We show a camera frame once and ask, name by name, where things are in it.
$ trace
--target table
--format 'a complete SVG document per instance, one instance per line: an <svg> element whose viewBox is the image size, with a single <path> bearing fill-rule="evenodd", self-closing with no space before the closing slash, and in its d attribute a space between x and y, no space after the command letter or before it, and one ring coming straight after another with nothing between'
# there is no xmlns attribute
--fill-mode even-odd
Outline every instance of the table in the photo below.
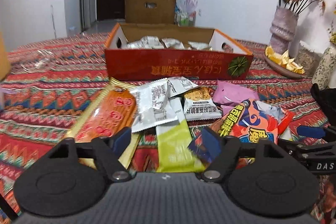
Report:
<svg viewBox="0 0 336 224"><path fill-rule="evenodd" d="M21 46L9 53L13 68L2 88L16 93L5 95L6 109L0 113L0 194L17 210L11 190L15 179L63 138L108 84L104 61L107 37L107 33L101 33L54 39ZM257 90L261 100L295 112L290 124L294 134L300 124L319 127L327 123L310 95L310 79L291 80L279 75L262 58L265 45L238 41L254 53L254 59L247 78L232 83ZM42 58L37 52L42 48L54 54L53 60L38 71L25 72L20 64L31 67ZM209 86L212 92L216 89L214 80L195 82ZM189 128L192 134L197 134L209 123L211 121L190 122ZM138 171L156 169L156 147L155 135L142 136L131 168Z"/></svg>

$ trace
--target floral vase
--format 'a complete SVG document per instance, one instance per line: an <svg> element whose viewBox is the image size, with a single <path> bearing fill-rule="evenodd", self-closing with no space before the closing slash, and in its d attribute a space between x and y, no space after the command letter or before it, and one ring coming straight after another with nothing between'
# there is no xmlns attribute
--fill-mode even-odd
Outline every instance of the floral vase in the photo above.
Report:
<svg viewBox="0 0 336 224"><path fill-rule="evenodd" d="M331 44L329 48L324 51L319 66L312 78L312 83L317 84L320 90L327 87L333 69L336 65L336 46Z"/></svg>
<svg viewBox="0 0 336 224"><path fill-rule="evenodd" d="M289 9L277 7L269 31L272 34L269 44L277 53L283 54L288 44L294 39L299 16Z"/></svg>

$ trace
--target purple vase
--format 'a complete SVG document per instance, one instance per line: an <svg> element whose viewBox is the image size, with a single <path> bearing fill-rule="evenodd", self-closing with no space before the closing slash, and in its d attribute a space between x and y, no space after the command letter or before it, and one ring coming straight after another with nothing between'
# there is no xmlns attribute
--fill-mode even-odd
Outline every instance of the purple vase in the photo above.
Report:
<svg viewBox="0 0 336 224"><path fill-rule="evenodd" d="M294 39L298 18L294 12L277 7L269 29L272 34L269 44L275 52L283 54L288 49L288 44Z"/></svg>

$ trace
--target floor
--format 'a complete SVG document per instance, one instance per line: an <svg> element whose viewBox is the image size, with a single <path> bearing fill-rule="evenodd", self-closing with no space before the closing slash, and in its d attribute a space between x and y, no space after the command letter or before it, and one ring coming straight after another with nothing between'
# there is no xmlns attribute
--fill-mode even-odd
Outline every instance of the floor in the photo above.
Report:
<svg viewBox="0 0 336 224"><path fill-rule="evenodd" d="M90 29L84 31L84 34L93 34L99 32L110 32L117 22L125 22L124 19L107 19L96 21L92 24Z"/></svg>

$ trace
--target lime green wrapper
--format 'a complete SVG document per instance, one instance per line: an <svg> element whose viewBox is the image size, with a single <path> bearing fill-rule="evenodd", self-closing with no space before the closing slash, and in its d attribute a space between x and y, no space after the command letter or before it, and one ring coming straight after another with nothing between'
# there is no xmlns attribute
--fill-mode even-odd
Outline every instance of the lime green wrapper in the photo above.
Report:
<svg viewBox="0 0 336 224"><path fill-rule="evenodd" d="M159 173L202 172L205 167L188 149L192 137L180 98L170 100L178 121L156 127Z"/></svg>

